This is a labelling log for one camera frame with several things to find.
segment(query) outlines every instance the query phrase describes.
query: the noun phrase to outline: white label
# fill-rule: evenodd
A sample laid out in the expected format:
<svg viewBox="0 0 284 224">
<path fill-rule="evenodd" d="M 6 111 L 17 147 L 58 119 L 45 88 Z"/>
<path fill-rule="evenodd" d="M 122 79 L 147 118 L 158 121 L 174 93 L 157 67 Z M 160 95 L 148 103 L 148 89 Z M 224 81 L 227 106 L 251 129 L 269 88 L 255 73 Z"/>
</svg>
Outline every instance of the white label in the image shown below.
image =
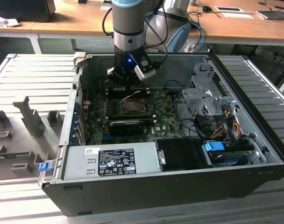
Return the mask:
<svg viewBox="0 0 284 224">
<path fill-rule="evenodd" d="M 112 6 L 101 6 L 100 10 L 101 11 L 108 11 Z"/>
<path fill-rule="evenodd" d="M 100 148 L 85 148 L 85 155 L 98 154 Z"/>
</svg>

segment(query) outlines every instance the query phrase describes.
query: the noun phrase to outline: yellow wire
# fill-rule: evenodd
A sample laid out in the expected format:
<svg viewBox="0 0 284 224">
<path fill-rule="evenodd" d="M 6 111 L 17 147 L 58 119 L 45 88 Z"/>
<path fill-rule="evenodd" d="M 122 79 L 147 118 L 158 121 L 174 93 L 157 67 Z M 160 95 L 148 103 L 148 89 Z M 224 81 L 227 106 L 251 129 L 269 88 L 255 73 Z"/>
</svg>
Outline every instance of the yellow wire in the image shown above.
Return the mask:
<svg viewBox="0 0 284 224">
<path fill-rule="evenodd" d="M 216 133 L 216 134 L 212 137 L 212 139 L 214 139 L 214 138 L 220 136 L 220 135 L 223 134 L 224 132 L 225 132 L 225 129 L 223 128 L 221 131 L 219 131 L 218 133 Z"/>
</svg>

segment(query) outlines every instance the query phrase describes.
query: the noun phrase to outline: power supply label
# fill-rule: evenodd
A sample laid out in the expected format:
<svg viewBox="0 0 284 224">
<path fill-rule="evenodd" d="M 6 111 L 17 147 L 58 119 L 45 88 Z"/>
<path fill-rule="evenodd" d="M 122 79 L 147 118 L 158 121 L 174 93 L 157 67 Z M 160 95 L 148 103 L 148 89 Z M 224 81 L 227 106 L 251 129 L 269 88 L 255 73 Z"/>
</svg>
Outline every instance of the power supply label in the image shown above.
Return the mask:
<svg viewBox="0 0 284 224">
<path fill-rule="evenodd" d="M 116 149 L 99 152 L 99 176 L 135 174 L 134 149 Z"/>
</svg>

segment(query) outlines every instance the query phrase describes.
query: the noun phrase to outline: gray robot arm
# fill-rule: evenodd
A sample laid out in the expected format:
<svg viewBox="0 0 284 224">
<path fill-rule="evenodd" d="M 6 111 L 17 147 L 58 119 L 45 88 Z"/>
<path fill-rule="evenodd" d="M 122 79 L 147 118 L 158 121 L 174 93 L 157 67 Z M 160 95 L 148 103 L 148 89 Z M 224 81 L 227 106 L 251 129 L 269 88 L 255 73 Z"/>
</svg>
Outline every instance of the gray robot arm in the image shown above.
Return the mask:
<svg viewBox="0 0 284 224">
<path fill-rule="evenodd" d="M 112 5 L 115 65 L 108 69 L 108 77 L 130 88 L 153 76 L 161 66 L 150 61 L 145 45 L 156 46 L 165 39 L 170 51 L 182 47 L 191 28 L 186 13 L 189 0 L 165 0 L 165 13 L 160 9 L 163 0 L 112 0 Z M 144 23 L 145 19 L 157 34 Z"/>
</svg>

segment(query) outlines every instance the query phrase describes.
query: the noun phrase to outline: motherboard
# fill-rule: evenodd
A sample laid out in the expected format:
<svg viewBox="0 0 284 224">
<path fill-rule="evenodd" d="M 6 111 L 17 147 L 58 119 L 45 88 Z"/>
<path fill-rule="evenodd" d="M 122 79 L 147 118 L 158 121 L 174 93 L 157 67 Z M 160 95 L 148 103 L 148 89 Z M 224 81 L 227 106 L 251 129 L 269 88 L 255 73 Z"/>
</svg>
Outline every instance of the motherboard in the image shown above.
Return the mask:
<svg viewBox="0 0 284 224">
<path fill-rule="evenodd" d="M 144 98 L 136 94 L 127 99 L 98 94 L 91 100 L 91 108 L 86 123 L 93 145 L 184 137 L 174 114 L 173 96 L 167 91 L 147 90 Z"/>
</svg>

